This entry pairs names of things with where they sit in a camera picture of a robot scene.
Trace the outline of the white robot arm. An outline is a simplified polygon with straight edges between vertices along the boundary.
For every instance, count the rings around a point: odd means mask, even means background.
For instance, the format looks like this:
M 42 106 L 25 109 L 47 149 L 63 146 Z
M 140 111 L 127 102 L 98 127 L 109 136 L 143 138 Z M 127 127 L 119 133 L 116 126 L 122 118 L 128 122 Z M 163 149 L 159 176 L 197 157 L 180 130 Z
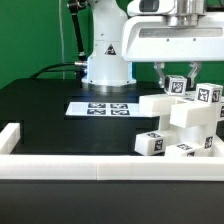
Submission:
M 192 81 L 204 61 L 224 61 L 224 8 L 206 0 L 88 0 L 93 13 L 93 52 L 82 82 L 100 89 L 133 85 L 131 64 L 152 62 L 165 83 L 167 62 L 188 62 Z

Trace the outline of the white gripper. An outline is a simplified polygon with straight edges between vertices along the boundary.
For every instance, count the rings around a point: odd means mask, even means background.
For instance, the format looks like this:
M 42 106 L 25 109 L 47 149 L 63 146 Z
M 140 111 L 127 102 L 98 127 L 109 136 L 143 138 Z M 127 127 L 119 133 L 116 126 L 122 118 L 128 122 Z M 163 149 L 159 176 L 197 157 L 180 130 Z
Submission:
M 123 27 L 122 57 L 155 62 L 164 87 L 163 62 L 191 62 L 187 88 L 193 88 L 203 61 L 224 60 L 224 12 L 208 12 L 205 0 L 132 0 Z

